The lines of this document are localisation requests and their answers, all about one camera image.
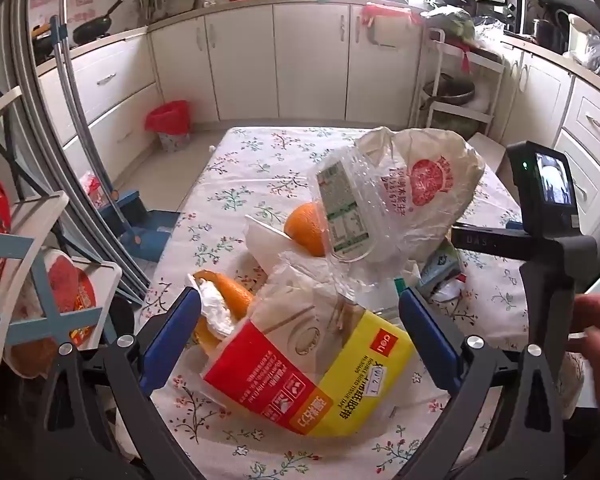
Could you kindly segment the white tissue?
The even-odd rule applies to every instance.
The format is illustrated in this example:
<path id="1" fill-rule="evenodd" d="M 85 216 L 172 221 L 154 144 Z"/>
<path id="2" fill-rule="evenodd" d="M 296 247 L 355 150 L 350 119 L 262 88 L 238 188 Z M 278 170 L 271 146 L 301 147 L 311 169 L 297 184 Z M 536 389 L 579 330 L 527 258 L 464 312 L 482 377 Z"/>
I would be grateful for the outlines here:
<path id="1" fill-rule="evenodd" d="M 237 322 L 215 284 L 198 280 L 197 286 L 201 296 L 201 311 L 207 320 L 210 332 L 219 339 L 230 336 Z"/>

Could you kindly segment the orange peel piece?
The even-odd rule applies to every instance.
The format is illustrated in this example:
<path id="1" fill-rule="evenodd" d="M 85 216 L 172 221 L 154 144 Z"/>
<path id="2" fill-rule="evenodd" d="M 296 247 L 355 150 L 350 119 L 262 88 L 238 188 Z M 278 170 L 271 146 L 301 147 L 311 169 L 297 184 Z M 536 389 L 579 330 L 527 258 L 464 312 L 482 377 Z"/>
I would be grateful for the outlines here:
<path id="1" fill-rule="evenodd" d="M 253 294 L 246 289 L 242 284 L 239 284 L 222 273 L 216 273 L 209 270 L 200 270 L 188 276 L 189 284 L 198 292 L 197 281 L 206 280 L 215 284 L 224 300 L 226 301 L 230 312 L 234 315 L 236 322 L 242 320 L 248 311 L 248 308 L 253 300 Z M 200 344 L 204 352 L 210 356 L 214 349 L 225 339 L 215 337 L 209 330 L 207 320 L 204 315 L 200 314 L 199 320 L 194 330 L 196 341 Z"/>

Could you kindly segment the red yellow glove box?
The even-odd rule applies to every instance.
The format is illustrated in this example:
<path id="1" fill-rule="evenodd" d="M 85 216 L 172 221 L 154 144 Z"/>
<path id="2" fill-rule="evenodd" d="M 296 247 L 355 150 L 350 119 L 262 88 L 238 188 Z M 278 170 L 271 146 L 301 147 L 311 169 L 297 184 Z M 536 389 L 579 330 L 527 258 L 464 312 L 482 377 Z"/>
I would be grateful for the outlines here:
<path id="1" fill-rule="evenodd" d="M 202 374 L 220 398 L 294 434 L 356 434 L 385 402 L 415 347 L 405 330 L 347 304 L 314 308 L 272 325 L 248 318 Z"/>

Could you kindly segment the white printed plastic bag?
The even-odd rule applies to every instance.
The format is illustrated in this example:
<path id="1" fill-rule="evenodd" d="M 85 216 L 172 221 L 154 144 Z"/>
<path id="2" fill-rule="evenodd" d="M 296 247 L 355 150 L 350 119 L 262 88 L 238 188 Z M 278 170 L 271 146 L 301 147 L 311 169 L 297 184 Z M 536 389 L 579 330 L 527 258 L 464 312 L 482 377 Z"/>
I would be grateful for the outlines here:
<path id="1" fill-rule="evenodd" d="M 378 127 L 355 141 L 379 171 L 407 258 L 425 262 L 474 198 L 486 164 L 456 132 Z"/>

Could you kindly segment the whole orange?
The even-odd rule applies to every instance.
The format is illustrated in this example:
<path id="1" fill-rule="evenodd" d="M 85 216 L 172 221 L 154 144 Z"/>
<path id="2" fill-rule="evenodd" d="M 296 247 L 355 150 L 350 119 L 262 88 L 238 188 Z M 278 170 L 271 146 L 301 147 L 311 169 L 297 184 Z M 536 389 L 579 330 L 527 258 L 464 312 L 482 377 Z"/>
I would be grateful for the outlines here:
<path id="1" fill-rule="evenodd" d="M 298 206 L 287 218 L 284 233 L 313 257 L 324 257 L 322 231 L 314 203 Z"/>

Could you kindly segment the blue green milk carton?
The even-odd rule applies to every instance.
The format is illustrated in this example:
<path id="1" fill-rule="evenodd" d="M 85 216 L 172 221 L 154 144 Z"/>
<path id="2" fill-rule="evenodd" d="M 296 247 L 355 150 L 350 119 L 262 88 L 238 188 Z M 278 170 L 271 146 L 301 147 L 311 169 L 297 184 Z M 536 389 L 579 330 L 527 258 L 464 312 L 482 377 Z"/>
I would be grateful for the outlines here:
<path id="1" fill-rule="evenodd" d="M 439 249 L 427 260 L 420 272 L 417 290 L 428 299 L 443 282 L 460 274 L 460 260 L 456 252 L 444 252 Z"/>

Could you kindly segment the white tiered kitchen cart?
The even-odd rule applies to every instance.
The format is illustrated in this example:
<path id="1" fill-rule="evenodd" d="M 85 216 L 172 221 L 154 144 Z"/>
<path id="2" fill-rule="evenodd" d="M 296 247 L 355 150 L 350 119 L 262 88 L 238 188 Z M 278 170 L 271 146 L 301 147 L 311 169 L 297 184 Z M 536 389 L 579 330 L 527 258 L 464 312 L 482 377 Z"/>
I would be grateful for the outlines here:
<path id="1" fill-rule="evenodd" d="M 501 55 L 427 29 L 420 49 L 411 121 L 454 130 L 468 139 L 486 134 L 495 117 L 505 62 Z"/>

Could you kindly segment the red lined trash bin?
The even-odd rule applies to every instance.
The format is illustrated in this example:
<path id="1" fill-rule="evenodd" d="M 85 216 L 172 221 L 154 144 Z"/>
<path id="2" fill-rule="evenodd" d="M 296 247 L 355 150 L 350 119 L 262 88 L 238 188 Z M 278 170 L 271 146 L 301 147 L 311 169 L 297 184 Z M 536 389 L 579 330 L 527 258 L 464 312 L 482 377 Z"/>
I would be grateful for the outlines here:
<path id="1" fill-rule="evenodd" d="M 155 133 L 166 152 L 185 148 L 190 135 L 190 110 L 183 100 L 164 103 L 145 118 L 145 129 Z"/>

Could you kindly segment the blue dustpan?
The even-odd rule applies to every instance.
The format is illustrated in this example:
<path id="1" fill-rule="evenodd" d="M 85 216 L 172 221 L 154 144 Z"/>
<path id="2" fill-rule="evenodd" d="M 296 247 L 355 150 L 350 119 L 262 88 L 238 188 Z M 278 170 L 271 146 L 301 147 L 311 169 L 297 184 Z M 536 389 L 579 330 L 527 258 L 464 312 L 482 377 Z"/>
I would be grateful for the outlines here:
<path id="1" fill-rule="evenodd" d="M 98 212 L 110 231 L 132 257 L 158 262 L 180 214 L 172 210 L 147 209 L 140 192 L 135 190 L 124 192 L 117 205 L 131 229 L 125 229 L 114 207 L 106 203 Z"/>

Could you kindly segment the white drawer cabinet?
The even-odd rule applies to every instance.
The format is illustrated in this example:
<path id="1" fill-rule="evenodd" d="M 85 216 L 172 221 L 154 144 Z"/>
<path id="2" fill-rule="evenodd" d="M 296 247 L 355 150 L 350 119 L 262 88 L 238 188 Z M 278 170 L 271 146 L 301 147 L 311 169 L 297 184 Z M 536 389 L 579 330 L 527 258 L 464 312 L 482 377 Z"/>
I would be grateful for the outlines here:
<path id="1" fill-rule="evenodd" d="M 573 83 L 555 148 L 569 160 L 582 232 L 600 237 L 600 90 L 582 79 Z"/>

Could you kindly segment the white blue folding chair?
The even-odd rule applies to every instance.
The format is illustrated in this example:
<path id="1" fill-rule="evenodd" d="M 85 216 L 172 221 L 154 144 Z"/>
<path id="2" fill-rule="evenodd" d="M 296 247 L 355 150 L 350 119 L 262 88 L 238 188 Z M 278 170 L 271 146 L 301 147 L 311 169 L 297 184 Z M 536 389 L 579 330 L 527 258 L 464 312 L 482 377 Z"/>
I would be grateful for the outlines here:
<path id="1" fill-rule="evenodd" d="M 73 257 L 71 262 L 92 281 L 96 304 L 76 312 L 61 313 L 57 310 L 42 249 L 68 205 L 69 196 L 56 191 L 41 192 L 10 208 L 12 232 L 0 233 L 0 361 L 4 351 L 16 344 L 46 337 L 53 337 L 63 344 L 70 340 L 72 330 L 82 327 L 92 326 L 94 330 L 79 346 L 81 350 L 96 348 L 102 339 L 111 342 L 117 338 L 109 309 L 122 270 L 113 262 L 97 262 L 91 256 Z M 28 283 L 33 285 L 42 315 L 18 320 L 17 300 Z"/>

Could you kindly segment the black wok on cart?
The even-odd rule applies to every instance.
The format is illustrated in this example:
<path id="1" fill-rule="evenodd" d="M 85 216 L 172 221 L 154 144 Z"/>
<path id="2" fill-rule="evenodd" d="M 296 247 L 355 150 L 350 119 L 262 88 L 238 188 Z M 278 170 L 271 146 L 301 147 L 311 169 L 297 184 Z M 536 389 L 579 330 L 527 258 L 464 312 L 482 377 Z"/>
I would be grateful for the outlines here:
<path id="1" fill-rule="evenodd" d="M 437 94 L 434 94 L 434 80 L 427 82 L 422 91 L 427 96 L 427 104 L 432 101 L 442 102 L 456 106 L 463 106 L 469 103 L 475 96 L 475 84 L 465 77 L 453 77 L 446 73 L 441 73 L 438 82 Z"/>

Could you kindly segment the green vegetables on cart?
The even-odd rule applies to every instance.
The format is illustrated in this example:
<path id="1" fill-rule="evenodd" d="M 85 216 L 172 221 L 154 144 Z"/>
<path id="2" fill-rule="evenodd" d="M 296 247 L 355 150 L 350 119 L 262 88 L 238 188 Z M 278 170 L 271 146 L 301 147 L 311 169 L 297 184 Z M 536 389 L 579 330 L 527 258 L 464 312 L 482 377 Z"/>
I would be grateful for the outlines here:
<path id="1" fill-rule="evenodd" d="M 422 18 L 431 28 L 442 29 L 448 37 L 471 42 L 476 38 L 471 15 L 458 6 L 439 6 L 422 12 Z"/>

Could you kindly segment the black microwave oven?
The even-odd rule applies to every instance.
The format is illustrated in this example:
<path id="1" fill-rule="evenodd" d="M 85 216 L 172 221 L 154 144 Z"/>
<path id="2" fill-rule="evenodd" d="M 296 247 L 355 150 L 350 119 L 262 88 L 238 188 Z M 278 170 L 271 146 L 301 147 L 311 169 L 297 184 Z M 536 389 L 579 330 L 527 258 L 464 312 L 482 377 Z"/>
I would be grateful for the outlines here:
<path id="1" fill-rule="evenodd" d="M 475 0 L 476 15 L 495 18 L 509 32 L 520 32 L 524 18 L 522 0 Z"/>

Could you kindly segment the red cloth on cabinet door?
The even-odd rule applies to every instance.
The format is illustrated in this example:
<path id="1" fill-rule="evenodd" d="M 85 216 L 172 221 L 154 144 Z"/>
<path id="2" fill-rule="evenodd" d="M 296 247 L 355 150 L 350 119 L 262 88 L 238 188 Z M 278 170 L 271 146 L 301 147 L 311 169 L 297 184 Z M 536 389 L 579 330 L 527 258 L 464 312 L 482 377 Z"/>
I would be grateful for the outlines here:
<path id="1" fill-rule="evenodd" d="M 411 28 L 422 24 L 420 15 L 411 8 L 368 2 L 363 6 L 361 23 L 363 26 L 370 27 L 376 21 L 380 21 L 382 26 L 394 28 Z"/>

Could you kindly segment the white base cabinets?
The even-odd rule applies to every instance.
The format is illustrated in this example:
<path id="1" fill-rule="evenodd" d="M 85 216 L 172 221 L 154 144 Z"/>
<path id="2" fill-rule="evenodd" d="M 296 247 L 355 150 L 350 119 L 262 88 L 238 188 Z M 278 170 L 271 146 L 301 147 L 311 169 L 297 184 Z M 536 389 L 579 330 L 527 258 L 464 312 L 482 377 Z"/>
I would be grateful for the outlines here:
<path id="1" fill-rule="evenodd" d="M 117 179 L 156 136 L 158 105 L 196 125 L 404 126 L 422 28 L 361 23 L 365 4 L 251 3 L 95 40 L 71 51 L 97 154 Z"/>

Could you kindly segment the black frying pan on stove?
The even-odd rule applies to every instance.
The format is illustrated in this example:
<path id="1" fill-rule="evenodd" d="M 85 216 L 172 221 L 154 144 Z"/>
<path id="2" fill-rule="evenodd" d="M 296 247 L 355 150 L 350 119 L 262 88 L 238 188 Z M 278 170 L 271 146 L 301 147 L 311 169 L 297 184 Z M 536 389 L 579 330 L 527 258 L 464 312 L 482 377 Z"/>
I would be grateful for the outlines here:
<path id="1" fill-rule="evenodd" d="M 84 44 L 88 44 L 89 42 L 106 36 L 112 24 L 111 14 L 113 14 L 122 3 L 124 3 L 124 0 L 117 0 L 110 6 L 105 14 L 93 18 L 77 27 L 72 33 L 73 42 L 77 46 L 83 46 Z"/>

